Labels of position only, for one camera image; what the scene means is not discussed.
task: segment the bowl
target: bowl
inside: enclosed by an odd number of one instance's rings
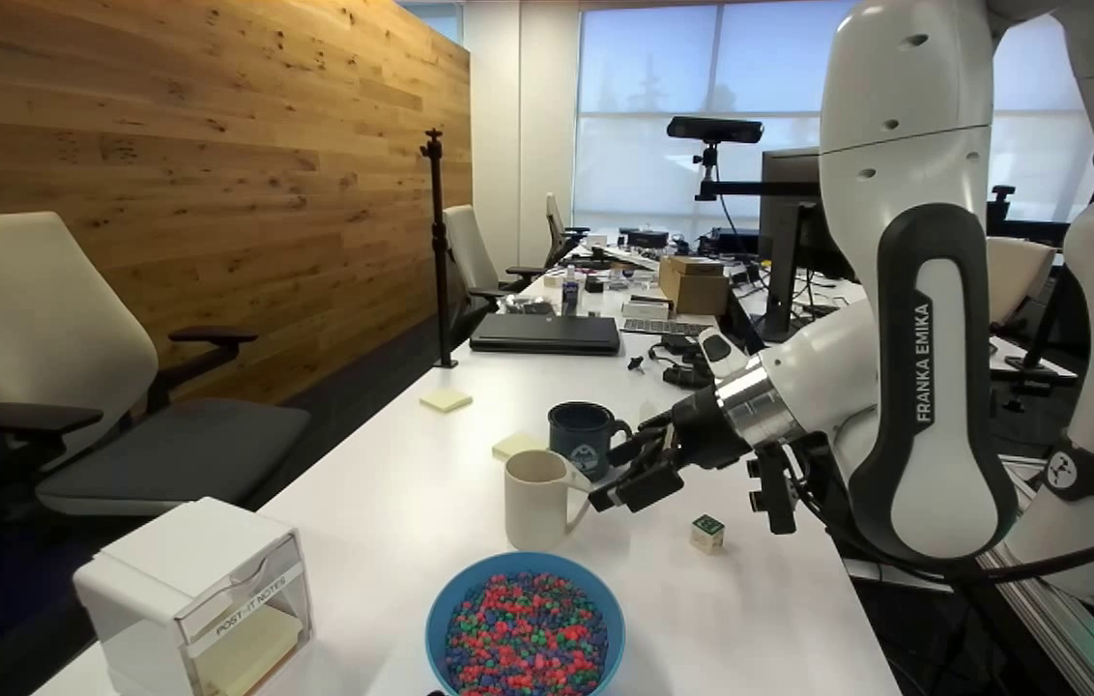
[[[618,601],[609,594],[609,588],[600,577],[592,577],[583,563],[554,555],[554,554],[501,554],[501,555],[488,555],[488,559],[467,563],[459,577],[452,577],[440,588],[440,594],[430,606],[425,653],[430,653],[430,670],[445,683],[445,693],[459,693],[457,679],[445,670],[452,617],[463,606],[463,601],[476,588],[483,588],[492,577],[556,577],[556,580],[568,580],[568,588],[575,588],[583,594],[583,602],[595,611],[595,617],[602,626],[608,650],[602,650],[595,693],[602,693],[609,683],[609,678],[618,673],[618,660],[621,660],[621,611],[618,611]]]

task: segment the wooden wall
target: wooden wall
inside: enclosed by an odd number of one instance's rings
[[[291,397],[434,311],[425,128],[472,201],[467,53],[395,0],[0,0],[0,211],[54,209],[199,394]]]

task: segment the white wall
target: white wall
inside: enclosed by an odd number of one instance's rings
[[[467,0],[472,205],[497,268],[544,258],[544,193],[575,162],[575,0]]]

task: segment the white table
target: white table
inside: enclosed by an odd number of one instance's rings
[[[621,356],[476,356],[419,375],[383,412],[275,496],[261,516],[292,527],[313,588],[313,642],[265,683],[269,696],[430,693],[425,616],[447,577],[505,554],[501,468],[492,454],[505,433],[544,433],[554,403],[602,403],[642,420],[678,390],[627,370],[649,340],[627,336]],[[459,387],[472,405],[434,412],[419,394]],[[740,468],[695,470],[671,497],[627,516],[586,516],[556,548],[600,574],[621,602],[627,656],[614,693],[898,693],[818,523],[800,518],[773,536],[751,516]],[[725,548],[689,545],[695,516],[725,523]],[[43,693],[110,693],[100,650],[84,650]]]

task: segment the white container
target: white container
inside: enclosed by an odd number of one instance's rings
[[[132,696],[249,693],[313,634],[292,531],[216,497],[104,545],[72,585]]]

